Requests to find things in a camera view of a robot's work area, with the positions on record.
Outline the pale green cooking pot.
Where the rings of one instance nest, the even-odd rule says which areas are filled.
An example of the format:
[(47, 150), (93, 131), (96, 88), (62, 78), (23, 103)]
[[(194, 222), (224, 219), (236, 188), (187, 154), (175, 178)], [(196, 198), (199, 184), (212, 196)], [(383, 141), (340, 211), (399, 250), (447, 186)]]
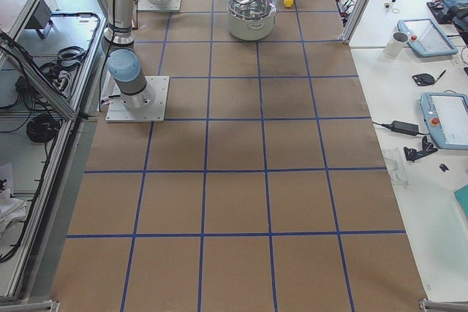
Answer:
[(227, 2), (227, 27), (237, 39), (257, 41), (267, 37), (275, 26), (275, 0)]

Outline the white mug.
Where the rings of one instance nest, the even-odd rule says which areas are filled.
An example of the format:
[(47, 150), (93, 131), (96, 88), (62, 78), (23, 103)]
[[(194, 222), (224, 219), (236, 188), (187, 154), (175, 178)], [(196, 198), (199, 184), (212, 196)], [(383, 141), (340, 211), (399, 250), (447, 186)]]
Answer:
[(385, 46), (383, 53), (391, 58), (397, 57), (401, 50), (408, 43), (409, 36), (403, 31), (396, 31), (392, 34), (387, 45)]

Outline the far blue teach pendant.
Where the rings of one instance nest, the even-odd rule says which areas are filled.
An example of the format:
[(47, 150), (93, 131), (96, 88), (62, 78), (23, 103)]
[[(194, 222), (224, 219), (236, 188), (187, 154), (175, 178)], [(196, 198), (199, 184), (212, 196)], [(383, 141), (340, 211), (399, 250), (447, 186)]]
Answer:
[(457, 47), (431, 18), (399, 20), (397, 28), (406, 33), (409, 38), (408, 45), (422, 57), (448, 56), (458, 52)]

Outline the blue teach pendant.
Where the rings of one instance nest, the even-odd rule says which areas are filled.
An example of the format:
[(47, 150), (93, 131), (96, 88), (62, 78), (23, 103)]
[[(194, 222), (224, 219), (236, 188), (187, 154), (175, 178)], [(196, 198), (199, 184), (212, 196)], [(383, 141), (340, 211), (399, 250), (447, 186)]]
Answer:
[(467, 150), (467, 95), (425, 92), (420, 106), (438, 148)]
[(399, 20), (397, 28), (406, 33), (409, 38), (408, 45), (422, 57), (448, 56), (458, 52), (457, 47), (431, 18)]

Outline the black pen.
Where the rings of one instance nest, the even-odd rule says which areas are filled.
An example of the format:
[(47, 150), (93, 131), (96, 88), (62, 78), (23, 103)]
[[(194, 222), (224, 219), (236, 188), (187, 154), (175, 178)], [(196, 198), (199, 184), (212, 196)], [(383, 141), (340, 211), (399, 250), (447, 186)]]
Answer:
[(437, 77), (436, 82), (437, 82), (446, 72), (447, 72), (447, 70), (444, 69), (444, 70), (440, 73), (440, 75)]

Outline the black power brick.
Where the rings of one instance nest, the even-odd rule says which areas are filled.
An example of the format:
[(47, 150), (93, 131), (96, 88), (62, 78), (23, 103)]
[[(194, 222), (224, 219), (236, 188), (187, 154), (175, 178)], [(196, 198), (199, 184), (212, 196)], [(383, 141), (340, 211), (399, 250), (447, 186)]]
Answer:
[(417, 124), (407, 123), (403, 121), (393, 121), (390, 124), (390, 130), (392, 132), (410, 136), (417, 136), (420, 134), (419, 126)]

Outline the brown paper table cover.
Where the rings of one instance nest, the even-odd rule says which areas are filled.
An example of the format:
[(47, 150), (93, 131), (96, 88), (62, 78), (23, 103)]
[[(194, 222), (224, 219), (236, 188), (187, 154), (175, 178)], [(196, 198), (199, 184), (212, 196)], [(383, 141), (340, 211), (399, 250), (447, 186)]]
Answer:
[(239, 42), (226, 0), (140, 16), (161, 123), (97, 122), (62, 311), (416, 311), (425, 293), (334, 0)]

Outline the near blue teach pendant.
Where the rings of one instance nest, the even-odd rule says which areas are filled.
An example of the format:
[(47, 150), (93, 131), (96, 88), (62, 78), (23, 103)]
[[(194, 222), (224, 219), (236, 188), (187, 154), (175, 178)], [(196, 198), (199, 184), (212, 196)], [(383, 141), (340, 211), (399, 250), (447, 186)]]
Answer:
[(438, 148), (467, 150), (467, 95), (425, 92), (420, 106)]

